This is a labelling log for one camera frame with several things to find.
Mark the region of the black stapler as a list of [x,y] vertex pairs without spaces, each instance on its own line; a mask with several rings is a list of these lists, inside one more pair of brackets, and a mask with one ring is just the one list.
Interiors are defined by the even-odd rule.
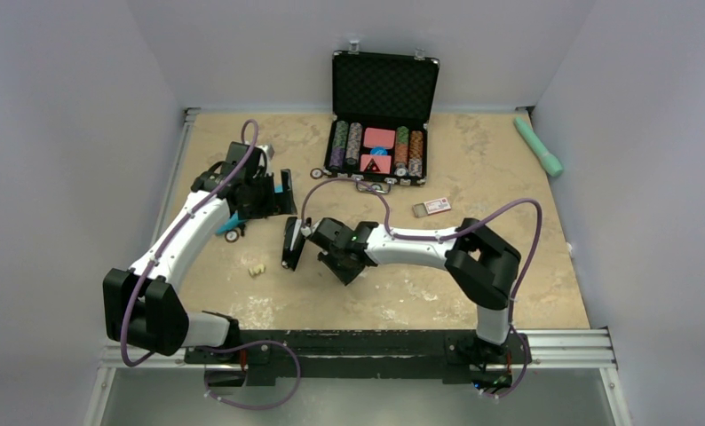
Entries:
[[297,269],[307,237],[312,233],[312,219],[289,217],[284,226],[281,266],[284,269]]

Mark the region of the staple box red white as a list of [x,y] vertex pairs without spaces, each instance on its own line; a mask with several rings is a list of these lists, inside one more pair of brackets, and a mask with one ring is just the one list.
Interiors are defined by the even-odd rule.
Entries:
[[414,204],[412,207],[414,217],[417,218],[433,216],[439,213],[448,212],[451,209],[452,206],[446,197],[420,202]]

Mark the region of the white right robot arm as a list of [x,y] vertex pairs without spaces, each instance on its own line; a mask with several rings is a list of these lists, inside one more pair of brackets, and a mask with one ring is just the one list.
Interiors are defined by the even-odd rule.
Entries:
[[301,234],[321,252],[319,260],[345,285],[368,267],[405,264],[448,272],[465,296],[476,305],[478,323],[474,348],[484,360],[495,361],[510,347],[511,291],[519,277],[521,254],[486,226],[466,218],[458,227],[387,232],[377,222],[355,228],[329,217],[305,225]]

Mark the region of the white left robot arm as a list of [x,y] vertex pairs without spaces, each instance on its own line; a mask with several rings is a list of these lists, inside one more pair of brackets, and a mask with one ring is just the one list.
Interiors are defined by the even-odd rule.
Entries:
[[102,288],[110,339],[161,355],[206,346],[217,362],[238,357],[236,319],[188,312],[178,290],[208,240],[229,219],[296,214],[291,173],[280,171],[277,191],[273,156],[270,145],[231,143],[224,160],[194,179],[183,208],[155,244],[130,267],[107,273]]

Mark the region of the blue marker pen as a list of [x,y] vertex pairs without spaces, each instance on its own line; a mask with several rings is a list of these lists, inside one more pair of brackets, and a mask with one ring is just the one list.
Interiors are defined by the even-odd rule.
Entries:
[[[281,190],[281,185],[275,185],[274,191],[279,192]],[[215,231],[216,235],[223,235],[226,232],[236,229],[239,230],[242,234],[244,235],[244,224],[248,222],[249,220],[240,220],[236,215],[230,214],[230,217],[227,219],[227,221],[221,225],[220,227],[217,228]]]

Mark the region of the small beige staple strip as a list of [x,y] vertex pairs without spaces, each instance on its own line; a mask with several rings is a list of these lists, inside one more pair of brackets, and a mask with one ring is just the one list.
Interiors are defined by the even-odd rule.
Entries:
[[248,269],[249,276],[251,278],[257,277],[265,272],[264,264],[257,264]]

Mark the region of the pink card deck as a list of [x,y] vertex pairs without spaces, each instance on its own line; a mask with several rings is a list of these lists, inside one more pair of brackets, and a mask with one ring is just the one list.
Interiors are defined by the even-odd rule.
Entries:
[[386,150],[393,149],[396,140],[396,131],[368,127],[363,134],[362,144],[366,148],[382,147]]

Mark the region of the black poker chip case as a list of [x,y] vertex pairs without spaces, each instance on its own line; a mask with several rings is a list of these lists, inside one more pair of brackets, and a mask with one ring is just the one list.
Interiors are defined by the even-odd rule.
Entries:
[[[321,167],[324,175],[387,185],[425,185],[428,129],[440,61],[423,54],[335,51],[331,69],[333,121]],[[364,147],[368,127],[395,130],[393,149]],[[390,155],[391,172],[360,172],[363,154]]]

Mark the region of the teal green cylinder tool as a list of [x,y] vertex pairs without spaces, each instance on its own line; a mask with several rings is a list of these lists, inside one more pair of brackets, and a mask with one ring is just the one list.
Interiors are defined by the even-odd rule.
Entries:
[[540,140],[531,125],[520,117],[515,117],[513,124],[547,175],[552,178],[559,177],[564,171],[562,163]]

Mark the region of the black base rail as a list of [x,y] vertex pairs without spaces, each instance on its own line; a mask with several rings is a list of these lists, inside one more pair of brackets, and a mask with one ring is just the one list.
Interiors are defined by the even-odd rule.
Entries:
[[235,367],[248,386],[301,377],[440,380],[501,390],[530,360],[524,335],[494,345],[472,329],[244,330],[228,346],[228,353],[190,349],[185,362],[218,373]]

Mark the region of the aluminium frame rail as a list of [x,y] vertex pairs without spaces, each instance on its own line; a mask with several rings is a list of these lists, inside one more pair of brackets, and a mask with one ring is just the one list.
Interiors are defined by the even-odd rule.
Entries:
[[[241,138],[238,141],[235,142],[240,142],[240,143],[245,143],[249,145],[250,147],[255,147],[259,146],[257,140],[255,138]],[[271,162],[271,169],[272,172],[274,173],[274,181],[276,185],[279,185],[281,182],[281,178],[279,173],[280,172],[274,172],[272,168],[272,162]],[[301,219],[306,219],[310,218],[307,214],[307,208],[305,205],[297,205],[297,214],[296,215],[279,215],[279,216],[286,216],[287,219],[289,217],[300,217]],[[490,218],[485,217],[482,219],[477,219],[473,218],[478,221],[477,224],[471,225],[468,230],[472,231],[478,227],[481,226],[486,226],[490,228]],[[315,225],[319,220],[312,220],[312,225]],[[425,231],[425,230],[416,230],[416,229],[405,229],[405,228],[399,228],[395,227],[392,225],[391,220],[389,217],[385,217],[383,220],[378,221],[377,223],[384,225],[384,228],[386,229],[387,232],[391,232],[393,229],[401,229],[402,233],[401,235],[404,237],[413,237],[415,235],[416,231]],[[623,412],[623,403],[621,400],[621,395],[619,391],[617,390],[616,387],[616,373],[614,371],[615,369],[615,360],[614,358],[601,358],[600,357],[600,352],[604,350],[609,350],[610,349],[610,337],[608,334],[603,333],[603,332],[595,332],[595,331],[581,331],[578,333],[574,333],[571,335],[567,335],[562,331],[559,330],[551,330],[548,332],[543,332],[541,334],[527,334],[527,333],[522,333],[517,330],[517,328],[514,326],[513,323],[513,315],[515,312],[515,304],[516,304],[516,296],[519,291],[519,287],[525,279],[527,275],[527,271],[529,269],[529,266],[532,262],[532,257],[531,256],[522,256],[521,255],[521,260],[519,263],[519,277],[516,279],[515,284],[513,285],[512,291],[511,291],[511,301],[510,301],[510,320],[511,320],[511,334],[515,335],[524,335],[526,338],[526,342],[528,345],[528,348],[530,350],[530,360],[528,364],[522,368],[516,368],[513,371],[513,377],[514,381],[513,384],[511,385],[510,388],[508,389],[501,389],[501,390],[479,390],[473,385],[470,384],[472,388],[476,390],[479,396],[482,398],[491,400],[491,401],[500,401],[504,398],[507,398],[509,395],[511,395],[518,387],[521,381],[525,378],[527,375],[527,371],[530,367],[534,365],[540,365],[543,367],[597,367],[599,370],[599,373],[603,379],[604,386],[605,386],[605,394],[606,394],[606,401],[610,406],[614,422],[618,425],[623,425],[626,423],[626,418],[624,416]],[[172,357],[175,355],[182,355],[183,358],[185,359],[186,352],[190,349],[207,349],[207,350],[213,350],[217,353],[228,353],[230,352],[229,344],[236,342],[240,338],[240,334],[242,331],[239,325],[238,320],[236,319],[238,323],[238,328],[239,328],[239,333],[236,337],[236,339],[232,342],[229,342],[226,346],[224,347],[209,347],[209,346],[199,346],[199,347],[187,347],[187,348],[182,348],[175,352],[172,355],[161,355],[158,353],[154,353],[151,351],[147,350],[142,350],[138,347],[128,345],[127,343],[119,343],[120,345],[120,353],[121,353],[121,360],[122,363],[127,366],[127,367],[135,367],[137,365],[137,361],[132,359],[130,356],[130,351],[131,349],[138,349],[141,351],[141,356],[142,359],[149,359],[150,357],[154,355],[160,355],[163,357]],[[213,399],[215,401],[220,401],[221,396],[217,394],[217,388],[220,386],[223,386],[226,384],[226,375],[229,373],[235,373],[238,375],[238,377],[241,380],[241,383],[245,386],[248,386],[244,383],[243,378],[241,375],[239,375],[235,369],[235,367],[229,367],[228,369],[218,373],[216,371],[208,371],[206,367],[202,366],[204,369],[204,389],[205,389],[205,395],[207,398]]]

